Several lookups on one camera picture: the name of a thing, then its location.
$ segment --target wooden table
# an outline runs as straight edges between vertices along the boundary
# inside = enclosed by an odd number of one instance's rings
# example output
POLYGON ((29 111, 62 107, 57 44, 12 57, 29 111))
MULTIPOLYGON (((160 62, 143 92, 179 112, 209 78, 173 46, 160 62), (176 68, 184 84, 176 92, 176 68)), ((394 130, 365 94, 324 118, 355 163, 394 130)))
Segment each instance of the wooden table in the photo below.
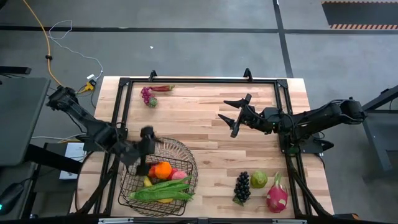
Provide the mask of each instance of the wooden table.
MULTIPOLYGON (((111 121, 116 92, 120 77, 104 77, 95 117, 111 121)), ((309 110, 304 80, 287 79, 294 113, 309 110)), ((264 135, 259 131, 241 125, 237 138, 219 119, 218 113, 237 118, 239 110, 223 103, 223 100, 240 100, 246 93, 252 94, 251 105, 256 111, 265 107, 275 107, 274 87, 265 84, 198 84, 179 83, 171 92, 156 93, 159 104, 155 109, 142 102, 141 88, 154 85, 136 83, 132 91, 127 119, 129 139, 139 140, 139 130, 152 125, 158 137, 165 136, 183 142, 193 153, 198 166, 198 185, 194 200, 187 204, 183 217, 229 217, 229 218, 292 218, 294 212, 289 189, 287 208, 282 213, 271 213, 265 203, 265 196, 274 181, 274 174, 283 173, 282 183, 289 188, 284 155, 279 149, 276 134, 264 135), (250 174, 262 170, 268 176, 263 189, 251 188, 251 199, 241 207, 232 202, 236 177, 241 171, 250 174)), ((124 100, 119 112, 121 120, 124 100)), ((78 206, 82 206, 93 193, 100 179, 104 153, 91 155, 82 168, 78 182, 78 206)), ((333 213, 325 171, 319 158, 303 155, 307 185, 324 208, 333 213)), ((120 171, 112 216, 141 216, 133 209, 118 203, 120 191, 120 171)), ((297 186, 300 208, 304 212, 302 192, 297 186)), ((101 211, 105 205, 108 188, 105 189, 101 211)))

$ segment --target concrete floor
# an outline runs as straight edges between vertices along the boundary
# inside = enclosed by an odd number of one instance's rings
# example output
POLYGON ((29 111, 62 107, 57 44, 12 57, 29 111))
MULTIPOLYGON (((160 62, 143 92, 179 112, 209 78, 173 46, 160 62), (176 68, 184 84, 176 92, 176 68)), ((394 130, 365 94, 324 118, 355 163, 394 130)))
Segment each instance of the concrete floor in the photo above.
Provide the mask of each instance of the concrete floor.
MULTIPOLYGON (((74 26, 96 27, 277 28, 272 0, 29 2, 45 26, 72 19, 74 26)), ((285 29, 328 29, 320 0, 279 0, 279 4, 285 29)), ((0 25, 37 24, 22 1, 9 1, 0 12, 0 25)), ((293 75, 304 78, 312 108, 349 96, 365 104, 398 84, 396 35, 289 34, 286 40, 293 75)), ((256 77, 286 77, 278 34, 71 32, 61 43, 97 57, 104 75, 148 75, 154 69, 158 75, 240 77, 249 67, 256 77)), ((52 70, 66 86, 79 89, 89 74, 100 71, 95 61, 53 43, 52 52, 52 70)), ((31 67, 31 77, 48 77, 46 53, 41 32, 0 31, 1 65, 31 67)), ((80 103, 94 112, 88 97, 80 103)), ((397 108, 398 101, 392 107, 397 108)), ((34 136, 78 133, 67 115, 44 107, 34 136)), ((396 223, 396 182, 365 184, 362 180, 362 175, 378 166, 363 127, 340 125, 325 134, 335 143, 335 148, 325 153, 335 213, 357 213, 364 220, 396 223)), ((32 142, 41 146, 45 141, 32 142)), ((60 196, 62 200, 50 203, 57 197, 39 198, 35 211, 43 216, 65 214, 70 197, 60 196)))

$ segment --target yellow fruit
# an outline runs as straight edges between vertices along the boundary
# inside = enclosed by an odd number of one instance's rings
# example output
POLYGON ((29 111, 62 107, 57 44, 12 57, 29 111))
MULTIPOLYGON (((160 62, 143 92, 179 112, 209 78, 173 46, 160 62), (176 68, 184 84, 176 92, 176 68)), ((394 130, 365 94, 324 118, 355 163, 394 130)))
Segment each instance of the yellow fruit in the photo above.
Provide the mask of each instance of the yellow fruit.
POLYGON ((150 187, 152 186, 152 183, 150 182, 148 177, 144 177, 144 186, 145 187, 150 187))
POLYGON ((158 200, 158 202, 160 202, 160 203, 170 203, 170 202, 172 202, 172 201, 173 201, 172 198, 166 198, 166 199, 160 199, 160 200, 158 200))

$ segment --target wire basket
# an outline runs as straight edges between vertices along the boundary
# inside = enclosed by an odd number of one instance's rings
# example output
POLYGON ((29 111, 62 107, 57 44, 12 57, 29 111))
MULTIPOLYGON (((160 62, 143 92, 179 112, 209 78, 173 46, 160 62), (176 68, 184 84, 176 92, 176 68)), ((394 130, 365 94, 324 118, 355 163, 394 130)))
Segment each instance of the wire basket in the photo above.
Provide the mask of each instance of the wire basket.
MULTIPOLYGON (((190 150, 181 142, 170 139, 160 138, 162 143, 156 144, 155 154, 148 155, 146 162, 167 161, 173 168, 182 170, 188 175, 192 175, 189 180, 190 188, 184 190, 185 193, 194 193, 198 181, 198 169, 196 162, 190 150)), ((166 215, 182 215, 185 212, 186 200, 173 200, 170 203, 160 202, 142 202, 139 200, 130 200, 129 194, 144 188, 144 177, 135 175, 137 161, 133 166, 122 168, 121 191, 119 193, 118 202, 120 205, 133 208, 142 215, 152 217, 162 217, 166 215)), ((152 178, 152 183, 160 182, 159 179, 152 178)))

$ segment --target table leg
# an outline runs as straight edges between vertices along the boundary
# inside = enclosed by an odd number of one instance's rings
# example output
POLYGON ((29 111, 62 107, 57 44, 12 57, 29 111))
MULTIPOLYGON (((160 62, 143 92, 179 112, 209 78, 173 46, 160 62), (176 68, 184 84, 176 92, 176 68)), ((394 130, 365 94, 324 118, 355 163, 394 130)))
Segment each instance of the table leg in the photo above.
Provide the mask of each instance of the table leg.
POLYGON ((78 174, 81 167, 81 162, 58 155, 32 144, 29 144, 27 148, 25 161, 32 161, 40 165, 53 167, 58 170, 64 170, 74 174, 78 174))

